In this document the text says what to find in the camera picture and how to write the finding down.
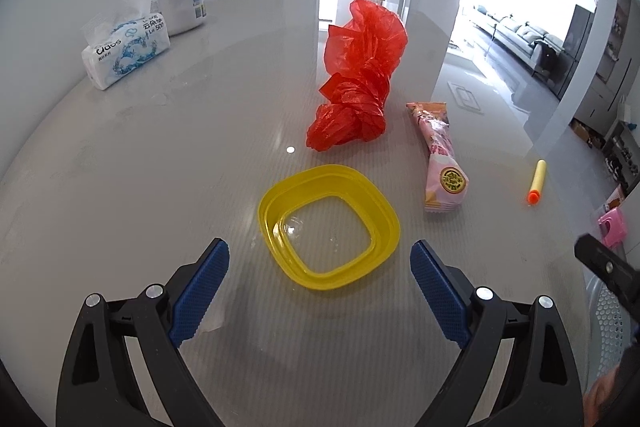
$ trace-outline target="white table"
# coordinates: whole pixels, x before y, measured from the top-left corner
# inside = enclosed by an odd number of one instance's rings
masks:
[[[336,3],[339,23],[349,1]],[[86,295],[136,296],[197,259],[213,237],[228,242],[230,269],[181,352],[230,427],[413,426],[458,354],[409,270],[410,247],[422,238],[503,298],[552,296],[584,372],[574,238],[553,190],[536,208],[524,205],[538,158],[524,131],[510,128],[514,116],[495,103],[493,87],[474,80],[484,115],[460,109],[446,82],[464,64],[443,67],[433,97],[449,102],[470,188],[460,211],[425,214],[425,147],[404,104],[429,98],[444,54],[441,30],[410,15],[382,137],[316,153],[305,148],[305,133],[327,75],[316,65],[313,5],[211,4],[207,24],[172,38],[166,53],[107,91],[84,79],[18,154],[0,184],[0,357],[50,425]],[[366,175],[395,208],[402,233],[396,253],[368,277],[315,293],[275,264],[256,210],[274,183],[325,163]],[[294,243],[311,267],[329,269],[364,248],[361,226],[334,201],[296,219]],[[140,367],[139,352],[133,359]],[[140,380],[163,417],[148,375]],[[498,384],[491,382],[484,412]]]

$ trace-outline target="foam dart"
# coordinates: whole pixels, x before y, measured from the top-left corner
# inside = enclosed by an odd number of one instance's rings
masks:
[[[546,162],[539,160],[536,165],[536,171],[533,173],[533,182],[527,194],[527,203],[537,204],[542,195],[542,186],[545,184]]]

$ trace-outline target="pink wrapper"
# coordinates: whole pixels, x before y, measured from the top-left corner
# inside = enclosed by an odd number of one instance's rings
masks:
[[[406,105],[429,146],[424,206],[428,212],[454,210],[465,199],[469,179],[456,162],[449,138],[449,118],[444,102],[410,102]]]

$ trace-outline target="crumpled red bag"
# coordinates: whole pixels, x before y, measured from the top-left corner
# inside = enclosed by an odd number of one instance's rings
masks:
[[[331,78],[319,91],[329,101],[316,110],[306,146],[326,151],[351,140],[373,140],[386,129],[389,79],[407,44],[398,16],[370,0],[353,0],[353,19],[329,26],[324,66]]]

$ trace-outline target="yellow plastic lid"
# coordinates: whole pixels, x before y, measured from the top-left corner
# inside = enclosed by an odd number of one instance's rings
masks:
[[[347,264],[316,273],[291,246],[284,223],[302,206],[329,196],[340,198],[353,209],[369,232],[371,243]],[[322,165],[273,185],[260,202],[258,221],[269,250],[283,272],[312,290],[333,290],[364,277],[389,258],[400,239],[400,222],[393,207],[373,183],[344,165]]]

